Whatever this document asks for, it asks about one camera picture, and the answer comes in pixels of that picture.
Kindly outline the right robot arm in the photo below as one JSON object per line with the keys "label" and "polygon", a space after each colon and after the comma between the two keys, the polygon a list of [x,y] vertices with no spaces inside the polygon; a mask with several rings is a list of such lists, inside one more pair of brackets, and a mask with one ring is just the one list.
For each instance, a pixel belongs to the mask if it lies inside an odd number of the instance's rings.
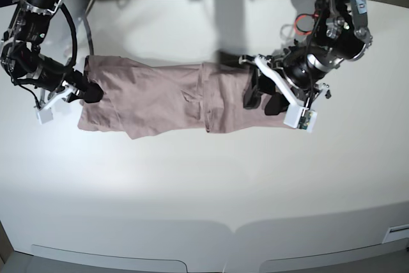
{"label": "right robot arm", "polygon": [[[72,56],[62,64],[41,53],[52,18],[62,12],[72,40]],[[77,63],[77,32],[73,18],[63,0],[19,0],[10,25],[1,37],[1,67],[13,85],[33,93],[35,89],[49,92],[48,101],[35,97],[38,111],[55,100],[83,100],[93,104],[101,101],[101,87],[75,70]]]}

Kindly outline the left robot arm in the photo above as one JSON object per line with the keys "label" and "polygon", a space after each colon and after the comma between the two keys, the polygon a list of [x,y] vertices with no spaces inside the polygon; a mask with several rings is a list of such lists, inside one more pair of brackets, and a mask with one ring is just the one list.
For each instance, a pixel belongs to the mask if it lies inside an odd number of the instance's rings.
{"label": "left robot arm", "polygon": [[311,30],[296,27],[305,35],[301,42],[281,53],[267,56],[267,66],[289,84],[290,90],[308,109],[320,95],[331,97],[327,85],[319,84],[343,61],[355,61],[372,44],[366,0],[316,0]]}

